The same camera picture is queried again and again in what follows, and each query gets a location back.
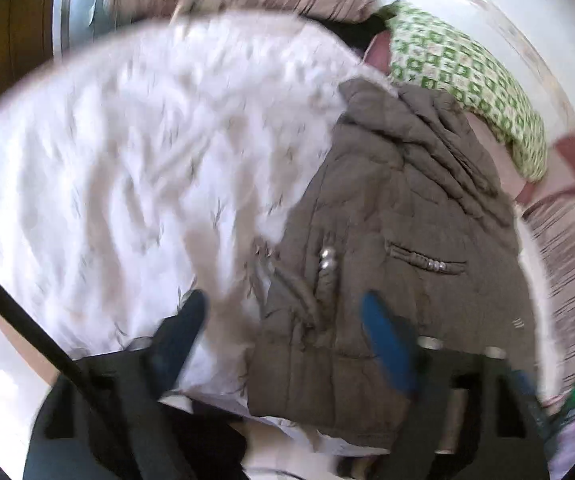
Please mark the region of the grey quilted hooded jacket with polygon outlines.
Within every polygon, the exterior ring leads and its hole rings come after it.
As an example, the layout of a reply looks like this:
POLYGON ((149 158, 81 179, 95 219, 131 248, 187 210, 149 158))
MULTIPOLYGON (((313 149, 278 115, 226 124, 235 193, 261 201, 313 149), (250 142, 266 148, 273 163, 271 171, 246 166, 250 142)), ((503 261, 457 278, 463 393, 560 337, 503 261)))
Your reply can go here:
POLYGON ((271 283, 247 405, 387 448, 409 402, 386 382, 361 322, 376 292, 406 328, 451 350, 505 351, 537 374, 533 305, 513 207, 455 98, 365 79, 339 88, 332 145, 258 266, 271 283))

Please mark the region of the pink sofa bed frame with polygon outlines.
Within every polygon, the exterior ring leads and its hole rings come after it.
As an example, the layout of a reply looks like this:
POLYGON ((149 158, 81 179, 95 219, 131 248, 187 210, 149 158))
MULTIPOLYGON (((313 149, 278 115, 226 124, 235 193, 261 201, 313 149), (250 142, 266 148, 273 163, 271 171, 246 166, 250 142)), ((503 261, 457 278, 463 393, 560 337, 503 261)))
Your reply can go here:
POLYGON ((492 112, 493 104, 514 103, 509 96, 496 96, 486 84, 495 84, 496 75, 486 76, 485 58, 471 58, 469 40, 460 41, 451 29, 421 28, 394 35, 385 30, 371 41, 365 62, 388 75, 394 84, 415 84, 429 90, 452 94, 461 106, 477 141, 496 168, 501 188, 513 200, 527 204, 539 196, 560 190, 575 190, 575 136, 549 147, 545 172, 539 181, 527 180, 517 167, 508 147, 500 143, 483 118, 475 115, 478 105, 492 112))

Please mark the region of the white floral bed sheet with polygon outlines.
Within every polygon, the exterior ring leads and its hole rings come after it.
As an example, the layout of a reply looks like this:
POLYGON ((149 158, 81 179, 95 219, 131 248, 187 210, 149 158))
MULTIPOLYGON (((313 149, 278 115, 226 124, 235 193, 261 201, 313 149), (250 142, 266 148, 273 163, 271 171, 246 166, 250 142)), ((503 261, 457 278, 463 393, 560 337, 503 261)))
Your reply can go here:
POLYGON ((247 410, 247 263, 331 146, 342 82, 386 77, 298 16, 117 30, 0 99, 0 284, 75 359, 153 335, 189 290, 205 334, 173 396, 247 410))

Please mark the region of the green checkered blanket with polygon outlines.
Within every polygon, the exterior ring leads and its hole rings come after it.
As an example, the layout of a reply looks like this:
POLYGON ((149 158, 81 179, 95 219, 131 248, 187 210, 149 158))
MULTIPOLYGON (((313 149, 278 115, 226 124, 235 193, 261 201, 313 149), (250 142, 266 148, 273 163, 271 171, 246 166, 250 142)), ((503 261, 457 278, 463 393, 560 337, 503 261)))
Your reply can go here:
POLYGON ((485 120, 509 149, 519 173, 545 176, 545 123, 511 73, 481 44, 403 0, 377 11, 391 33, 388 78, 450 93, 464 110, 485 120))

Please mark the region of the striped floral back cushion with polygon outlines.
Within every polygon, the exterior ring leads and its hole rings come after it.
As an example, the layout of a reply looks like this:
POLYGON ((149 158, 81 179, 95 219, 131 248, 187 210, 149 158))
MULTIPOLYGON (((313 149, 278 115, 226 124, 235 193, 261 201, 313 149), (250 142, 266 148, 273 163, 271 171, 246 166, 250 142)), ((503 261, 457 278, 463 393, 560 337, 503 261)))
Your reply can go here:
POLYGON ((525 211, 524 220, 545 265, 562 386, 568 391, 575 382, 575 193, 544 198, 525 211))

